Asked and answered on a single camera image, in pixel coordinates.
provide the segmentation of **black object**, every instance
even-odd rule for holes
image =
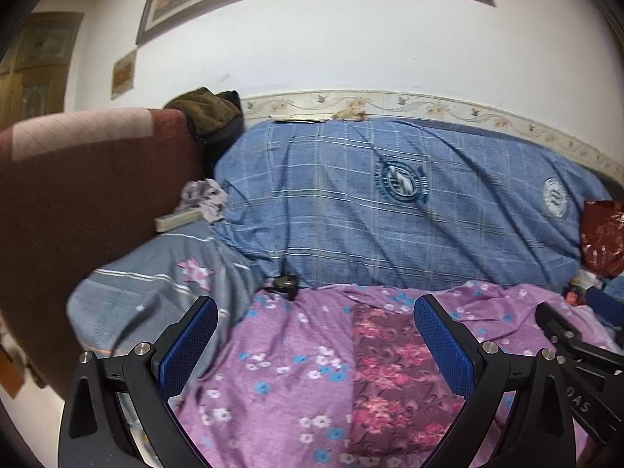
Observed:
[[[60,468],[145,467],[121,410],[118,392],[130,394],[137,416],[160,462],[167,468],[210,468],[167,406],[176,382],[163,378],[173,364],[186,381],[216,328],[215,302],[200,297],[154,345],[140,343],[127,356],[98,359],[85,352],[74,373],[60,425]],[[211,329],[206,334],[206,327]],[[171,354],[177,355],[175,361]]]
[[[535,321],[557,349],[572,415],[603,446],[592,467],[621,466],[624,357],[583,342],[578,330],[547,303],[537,307]]]
[[[243,113],[238,92],[223,92],[219,93],[219,96],[227,100],[228,102],[233,103],[234,106],[240,111],[240,113]],[[212,135],[210,135],[209,141],[205,141],[201,137],[198,137],[197,133],[194,130],[191,131],[195,139],[205,143],[204,173],[207,178],[214,179],[214,166],[216,165],[217,161],[225,154],[228,149],[230,149],[233,143],[238,140],[238,138],[243,134],[244,131],[245,120],[242,116],[234,118],[225,128],[215,130]]]
[[[295,275],[281,275],[273,280],[273,289],[280,294],[286,294],[288,301],[294,301],[299,290],[299,278]]]
[[[606,174],[600,171],[594,170],[589,167],[587,167],[587,169],[591,170],[591,172],[595,176],[597,176],[598,179],[600,179],[602,186],[604,186],[604,188],[606,189],[606,191],[609,193],[609,195],[611,196],[613,200],[624,202],[624,188],[622,187],[621,184],[619,184],[615,179],[610,178],[609,176],[607,176]]]
[[[433,333],[428,325],[418,325],[417,317],[427,316],[430,311],[443,322],[456,344],[444,334],[440,336],[441,330]],[[514,404],[484,468],[575,467],[572,415],[552,352],[542,351],[531,358],[506,354],[493,342],[480,344],[463,324],[448,316],[432,295],[416,301],[414,315],[420,335],[447,381],[465,377],[448,374],[461,365],[458,356],[469,359],[472,371],[468,373],[472,373],[470,381],[474,380],[472,388],[470,381],[464,382],[469,391],[466,404],[422,468],[468,467],[486,437],[503,393],[509,390],[516,391]]]
[[[0,459],[11,468],[44,468],[26,445],[0,401]]]

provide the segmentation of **black clip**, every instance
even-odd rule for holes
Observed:
[[[210,468],[210,464],[167,406],[179,392],[205,343],[216,328],[214,300],[198,298],[182,320],[169,326],[152,345],[139,343],[127,356],[98,359],[80,355],[60,424],[60,468],[145,468],[130,434],[118,392],[130,395],[158,459],[166,468]],[[185,336],[192,331],[193,336]],[[172,359],[181,349],[182,356]],[[164,371],[168,365],[174,371]]]
[[[466,391],[466,404],[422,468],[468,467],[508,390],[516,390],[514,403],[483,468],[575,466],[572,415],[552,351],[527,357],[506,354],[491,341],[481,344],[432,295],[416,301],[414,319],[451,389]]]
[[[280,294],[286,294],[288,301],[294,301],[299,290],[299,278],[295,275],[281,275],[273,280],[273,289]]]
[[[537,306],[535,321],[557,350],[576,422],[598,445],[614,441],[624,433],[624,357],[583,342],[548,303]]]

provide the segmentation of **blue pad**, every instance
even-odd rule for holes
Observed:
[[[470,358],[425,298],[414,305],[414,322],[450,390],[467,401],[475,389]]]
[[[617,302],[602,290],[591,287],[586,295],[587,306],[594,310],[594,313],[609,322],[614,327],[624,327],[624,305]]]
[[[164,399],[182,392],[195,364],[216,330],[218,317],[216,303],[213,300],[206,301],[160,363],[158,387]]]

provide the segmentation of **decorative wallpaper border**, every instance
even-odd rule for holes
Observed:
[[[561,130],[500,109],[440,96],[364,90],[280,93],[246,98],[243,111],[249,126],[270,118],[331,120],[339,112],[340,117],[349,115],[348,119],[396,116],[463,123],[547,146],[624,185],[624,164]]]

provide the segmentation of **pillow logo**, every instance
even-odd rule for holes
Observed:
[[[544,183],[544,204],[548,212],[556,218],[562,218],[568,208],[568,194],[565,189],[558,179],[550,178]]]
[[[414,170],[401,161],[380,161],[375,174],[375,182],[382,193],[404,204],[418,200],[426,204],[429,198],[427,176],[422,167]]]

